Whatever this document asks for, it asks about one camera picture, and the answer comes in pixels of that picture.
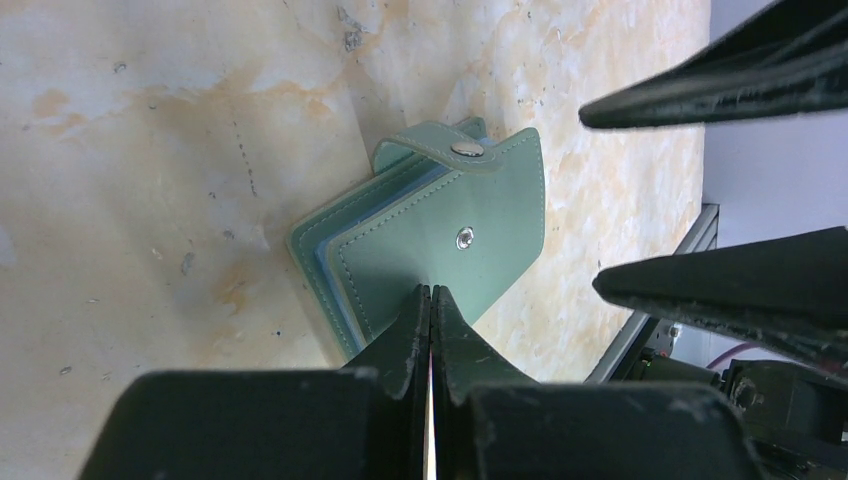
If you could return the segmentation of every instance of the wallet strap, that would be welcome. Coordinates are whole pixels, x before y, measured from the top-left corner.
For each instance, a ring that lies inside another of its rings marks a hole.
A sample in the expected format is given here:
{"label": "wallet strap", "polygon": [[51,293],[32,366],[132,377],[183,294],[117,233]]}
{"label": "wallet strap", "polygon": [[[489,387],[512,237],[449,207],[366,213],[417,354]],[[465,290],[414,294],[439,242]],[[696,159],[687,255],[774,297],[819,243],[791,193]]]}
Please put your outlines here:
{"label": "wallet strap", "polygon": [[[482,122],[482,119],[466,120],[466,122],[469,121]],[[458,154],[451,149],[451,146],[458,142],[479,145],[477,140],[485,136],[486,128],[485,125],[481,126],[482,135],[476,138],[463,133],[456,127],[449,127],[438,122],[424,122],[401,130],[377,144],[371,160],[374,174],[379,175],[398,161],[414,154],[423,155],[451,170],[468,173],[496,172],[504,164],[503,159],[494,150],[484,147],[482,155],[470,157]]]}

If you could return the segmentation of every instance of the card holder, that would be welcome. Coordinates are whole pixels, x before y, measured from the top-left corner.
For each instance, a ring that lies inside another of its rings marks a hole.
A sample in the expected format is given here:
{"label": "card holder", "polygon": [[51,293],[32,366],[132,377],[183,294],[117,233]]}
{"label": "card holder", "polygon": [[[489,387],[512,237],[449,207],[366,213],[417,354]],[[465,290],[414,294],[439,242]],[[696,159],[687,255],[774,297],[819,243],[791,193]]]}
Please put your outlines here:
{"label": "card holder", "polygon": [[347,357],[419,284],[446,285],[469,323],[535,261],[545,234],[539,135],[494,144],[482,119],[384,139],[375,177],[298,223],[289,249]]}

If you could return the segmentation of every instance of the green wallet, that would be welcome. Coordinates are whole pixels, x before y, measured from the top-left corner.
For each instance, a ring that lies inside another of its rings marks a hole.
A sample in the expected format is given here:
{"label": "green wallet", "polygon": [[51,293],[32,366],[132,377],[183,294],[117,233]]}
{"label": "green wallet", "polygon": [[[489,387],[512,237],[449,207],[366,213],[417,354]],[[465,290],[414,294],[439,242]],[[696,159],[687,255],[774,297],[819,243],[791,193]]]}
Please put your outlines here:
{"label": "green wallet", "polygon": [[295,225],[289,249],[350,358],[419,284],[445,285],[469,323],[545,239],[539,133],[494,144],[482,119],[424,122],[383,139],[375,177]]}

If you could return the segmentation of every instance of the black pointed object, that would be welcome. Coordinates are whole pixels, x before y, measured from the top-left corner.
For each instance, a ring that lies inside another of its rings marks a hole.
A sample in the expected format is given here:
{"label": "black pointed object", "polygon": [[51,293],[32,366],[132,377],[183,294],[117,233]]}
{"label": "black pointed object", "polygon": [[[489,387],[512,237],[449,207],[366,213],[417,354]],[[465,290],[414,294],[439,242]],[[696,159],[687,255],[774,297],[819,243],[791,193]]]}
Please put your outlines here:
{"label": "black pointed object", "polygon": [[682,64],[580,109],[590,128],[765,118],[848,107],[848,2],[782,0]]}
{"label": "black pointed object", "polygon": [[848,230],[843,227],[602,271],[616,305],[757,342],[848,379]]}

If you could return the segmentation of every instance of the beige tabletop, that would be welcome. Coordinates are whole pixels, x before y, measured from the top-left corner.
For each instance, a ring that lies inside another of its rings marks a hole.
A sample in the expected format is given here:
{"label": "beige tabletop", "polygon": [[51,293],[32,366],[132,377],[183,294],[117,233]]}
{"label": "beige tabletop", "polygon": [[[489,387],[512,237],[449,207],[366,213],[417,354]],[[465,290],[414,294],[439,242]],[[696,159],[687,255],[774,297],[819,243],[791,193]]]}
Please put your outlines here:
{"label": "beige tabletop", "polygon": [[709,0],[0,2],[0,478],[71,478],[152,369],[340,365],[284,238],[427,119],[540,131],[545,249],[475,328],[581,380],[628,315],[590,282],[683,237],[703,132],[577,109],[708,23]]}

